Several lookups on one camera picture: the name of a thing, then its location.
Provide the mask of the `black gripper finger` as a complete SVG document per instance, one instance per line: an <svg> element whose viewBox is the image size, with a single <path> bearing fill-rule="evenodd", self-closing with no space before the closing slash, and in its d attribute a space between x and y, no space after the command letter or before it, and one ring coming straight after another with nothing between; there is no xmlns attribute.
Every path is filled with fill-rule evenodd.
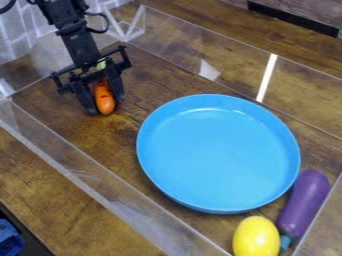
<svg viewBox="0 0 342 256"><path fill-rule="evenodd" d="M99 113L95 99L91 93L91 90L88 86L81 81L73 81L71 83L72 92L81 103L83 107L85 108L85 111L91 115L96 115Z"/></svg>
<svg viewBox="0 0 342 256"><path fill-rule="evenodd" d="M124 87L121 81L121 73L117 67L107 66L105 75L115 99L119 103L121 103L124 101Z"/></svg>

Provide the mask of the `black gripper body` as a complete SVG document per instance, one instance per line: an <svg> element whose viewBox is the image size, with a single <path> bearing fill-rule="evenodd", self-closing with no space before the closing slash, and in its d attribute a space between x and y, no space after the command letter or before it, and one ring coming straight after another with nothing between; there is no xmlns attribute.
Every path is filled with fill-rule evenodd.
<svg viewBox="0 0 342 256"><path fill-rule="evenodd" d="M34 0L34 4L48 24L56 27L56 35L61 37L73 62L71 67L50 74L60 94L72 92L73 81L81 81L88 85L95 80L107 78L107 66L116 66L120 73L131 67L123 45L105 53L99 51L92 34L103 34L108 31L109 19L104 13L88 11L85 0ZM89 28L87 16L100 16L105 21L105 28L101 30Z"/></svg>

